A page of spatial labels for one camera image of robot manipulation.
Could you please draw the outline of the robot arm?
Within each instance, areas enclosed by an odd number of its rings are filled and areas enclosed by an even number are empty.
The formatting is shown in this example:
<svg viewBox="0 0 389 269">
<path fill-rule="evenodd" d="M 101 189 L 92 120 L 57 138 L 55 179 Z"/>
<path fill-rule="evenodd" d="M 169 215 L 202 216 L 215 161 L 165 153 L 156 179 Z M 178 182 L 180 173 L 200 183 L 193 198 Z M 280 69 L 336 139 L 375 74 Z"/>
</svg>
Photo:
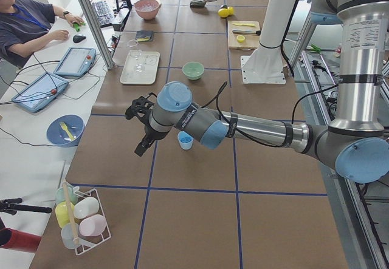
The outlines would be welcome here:
<svg viewBox="0 0 389 269">
<path fill-rule="evenodd" d="M 291 148 L 356 183 L 388 173 L 388 141 L 379 122 L 388 0 L 312 0 L 311 16 L 321 24 L 343 26 L 336 114 L 328 124 L 313 120 L 275 121 L 222 111 L 194 102 L 190 88 L 172 81 L 154 102 L 135 99 L 127 119 L 137 117 L 145 135 L 136 147 L 141 156 L 172 129 L 184 131 L 214 149 L 226 138 L 243 138 L 271 148 Z"/>
</svg>

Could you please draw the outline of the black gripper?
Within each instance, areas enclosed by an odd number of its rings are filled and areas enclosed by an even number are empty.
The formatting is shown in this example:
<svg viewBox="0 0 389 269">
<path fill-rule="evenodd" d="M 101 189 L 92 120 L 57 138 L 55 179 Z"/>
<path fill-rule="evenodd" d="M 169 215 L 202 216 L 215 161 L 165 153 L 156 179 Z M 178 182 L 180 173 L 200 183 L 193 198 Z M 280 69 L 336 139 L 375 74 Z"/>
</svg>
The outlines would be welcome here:
<svg viewBox="0 0 389 269">
<path fill-rule="evenodd" d="M 168 132 L 156 131 L 154 128 L 151 127 L 149 123 L 147 123 L 145 125 L 145 136 L 137 145 L 134 151 L 135 154 L 138 156 L 143 156 L 147 149 L 153 145 L 154 141 L 164 139 L 167 134 Z"/>
</svg>

